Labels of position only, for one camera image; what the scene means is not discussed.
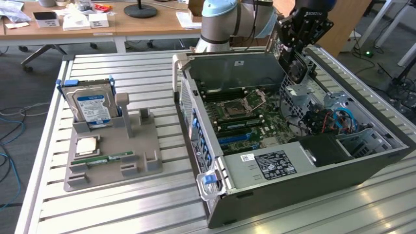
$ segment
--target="aluminum slotted table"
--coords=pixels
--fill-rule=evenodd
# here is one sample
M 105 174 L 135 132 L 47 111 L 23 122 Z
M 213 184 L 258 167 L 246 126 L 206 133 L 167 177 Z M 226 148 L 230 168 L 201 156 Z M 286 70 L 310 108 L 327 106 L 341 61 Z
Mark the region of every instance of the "aluminum slotted table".
M 73 112 L 55 91 L 17 233 L 416 233 L 415 153 L 359 186 L 223 228 L 207 228 L 173 98 L 173 55 L 183 52 L 189 51 L 81 55 L 63 61 L 59 79 L 83 80 L 113 75 L 118 92 L 130 93 L 130 111 L 151 108 L 157 116 L 165 171 L 65 192 Z M 326 51 L 315 48 L 315 52 L 416 140 L 415 125 Z M 334 81 L 319 70 L 318 74 L 318 79 L 333 91 Z

